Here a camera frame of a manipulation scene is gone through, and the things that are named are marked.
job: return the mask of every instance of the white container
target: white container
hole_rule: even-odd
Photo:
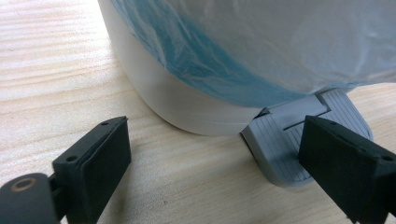
[[[234,135],[262,110],[215,99],[169,74],[134,38],[109,0],[99,0],[99,6],[125,73],[146,104],[169,123],[191,133]]]

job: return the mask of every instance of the wooden table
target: wooden table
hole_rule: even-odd
[[[51,162],[126,115],[133,162],[101,223],[349,223],[316,183],[282,189],[240,136],[200,136],[155,115],[120,68],[93,0],[0,2],[0,184]],[[350,97],[396,152],[396,85]],[[388,222],[395,223],[390,216]]]

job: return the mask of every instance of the gray plastic tab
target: gray plastic tab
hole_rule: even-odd
[[[275,185],[301,186],[313,181],[298,162],[306,115],[336,121],[373,140],[369,126],[343,90],[326,91],[269,108],[268,113],[254,119],[242,135],[262,173]]]

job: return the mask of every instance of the light wood surface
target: light wood surface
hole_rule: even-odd
[[[396,152],[396,85],[349,96],[375,142]],[[95,1],[0,1],[0,185],[52,174],[63,151],[122,115],[133,161],[101,223],[349,223],[316,183],[270,184],[240,136],[186,133],[156,116],[122,72]]]

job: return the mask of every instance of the translucent plastic bag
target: translucent plastic bag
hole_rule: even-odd
[[[167,71],[236,105],[396,80],[396,1],[112,2]]]

